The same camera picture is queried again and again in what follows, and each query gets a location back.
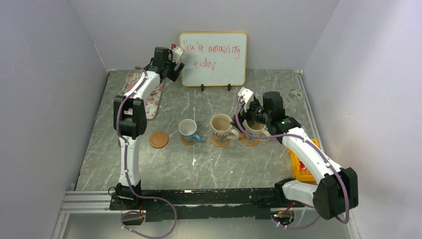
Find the round coaster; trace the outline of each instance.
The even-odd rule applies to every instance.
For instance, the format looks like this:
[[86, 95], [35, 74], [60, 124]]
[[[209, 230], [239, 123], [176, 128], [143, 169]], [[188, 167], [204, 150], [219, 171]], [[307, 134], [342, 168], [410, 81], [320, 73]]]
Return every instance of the round coaster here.
[[169, 142], [169, 136], [163, 131], [157, 131], [149, 138], [149, 144], [154, 148], [162, 148]]
[[183, 136], [180, 136], [180, 140], [182, 141], [182, 143], [183, 143], [184, 145], [187, 145], [187, 146], [196, 144], [196, 142], [195, 142], [195, 141], [192, 141], [192, 142], [187, 142], [187, 141], [183, 138]]
[[211, 134], [210, 134], [210, 141], [211, 141], [211, 143], [212, 143], [212, 144], [214, 144], [214, 145], [215, 145], [215, 146], [217, 146], [217, 147], [224, 147], [224, 146], [228, 145], [228, 143], [230, 142], [230, 139], [226, 140], [226, 142], [224, 142], [224, 143], [217, 143], [217, 142], [214, 140], [214, 138], [213, 138], [213, 136], [212, 136], [212, 133], [211, 133]]
[[242, 141], [242, 143], [244, 143], [245, 145], [248, 145], [248, 146], [255, 146], [255, 145], [259, 144], [259, 140], [255, 140], [255, 142], [252, 142], [252, 143], [246, 141], [246, 135], [244, 133], [240, 134], [240, 141]]

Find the orange container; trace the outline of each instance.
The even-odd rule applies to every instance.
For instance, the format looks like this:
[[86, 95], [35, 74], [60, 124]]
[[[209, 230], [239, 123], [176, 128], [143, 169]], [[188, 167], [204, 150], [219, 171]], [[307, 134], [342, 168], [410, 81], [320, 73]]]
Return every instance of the orange container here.
[[[319, 148], [319, 143], [316, 138], [313, 138], [312, 142], [314, 142], [314, 144], [317, 145]], [[311, 172], [307, 171], [306, 169], [301, 169], [301, 163], [295, 153], [293, 153], [293, 151], [291, 151], [290, 149], [287, 150], [287, 153], [292, 159], [292, 171], [296, 180], [298, 180], [299, 182], [315, 182], [315, 178], [312, 176]]]

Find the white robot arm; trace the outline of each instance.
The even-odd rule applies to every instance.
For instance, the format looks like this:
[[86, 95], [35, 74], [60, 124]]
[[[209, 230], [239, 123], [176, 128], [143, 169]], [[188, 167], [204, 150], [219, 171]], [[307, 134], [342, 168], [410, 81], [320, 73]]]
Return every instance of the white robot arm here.
[[233, 117], [232, 124], [243, 133], [247, 133], [242, 125], [244, 120], [249, 124], [265, 124], [272, 135], [270, 137], [277, 138], [293, 151], [316, 180], [316, 184], [302, 183], [295, 179], [276, 183], [275, 191], [280, 200], [298, 201], [315, 207], [320, 216], [327, 220], [344, 213], [346, 202], [349, 203], [349, 208], [358, 205], [356, 172], [352, 168], [343, 169], [331, 160], [309, 139], [293, 117], [285, 115], [280, 93], [264, 93], [263, 106], [249, 89], [242, 87], [238, 96], [242, 108]]
[[[176, 81], [184, 67], [180, 62], [183, 53], [181, 47], [156, 47], [154, 57], [138, 82], [124, 96], [114, 99], [113, 124], [121, 147], [120, 178], [115, 194], [127, 205], [139, 205], [139, 199], [131, 192], [128, 182], [135, 193], [140, 194], [139, 137], [145, 133], [147, 124], [144, 101], [165, 78]], [[125, 113], [128, 109], [132, 109], [131, 115]]]

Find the whiteboard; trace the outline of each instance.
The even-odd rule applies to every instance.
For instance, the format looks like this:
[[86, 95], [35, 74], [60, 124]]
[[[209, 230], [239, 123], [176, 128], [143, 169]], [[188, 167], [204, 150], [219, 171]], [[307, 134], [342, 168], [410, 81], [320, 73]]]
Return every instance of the whiteboard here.
[[246, 78], [247, 35], [244, 32], [183, 32], [184, 86], [241, 86]]

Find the pink floral mat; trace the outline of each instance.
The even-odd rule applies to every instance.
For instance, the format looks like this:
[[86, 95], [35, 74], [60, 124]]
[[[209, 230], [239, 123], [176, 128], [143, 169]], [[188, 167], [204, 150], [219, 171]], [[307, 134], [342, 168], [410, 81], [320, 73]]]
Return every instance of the pink floral mat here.
[[[130, 91], [133, 86], [138, 82], [139, 78], [142, 74], [140, 73], [129, 73], [126, 78], [126, 82], [124, 83], [123, 89], [120, 92], [120, 95], [123, 96], [128, 91]], [[161, 97], [161, 91], [164, 87], [164, 80], [161, 82], [157, 88], [155, 88], [152, 93], [149, 95], [146, 102], [144, 102], [145, 105], [145, 113], [147, 119], [153, 119], [155, 115], [157, 114], [158, 105], [160, 103], [160, 97]], [[125, 111], [126, 114], [131, 115], [132, 110]]]

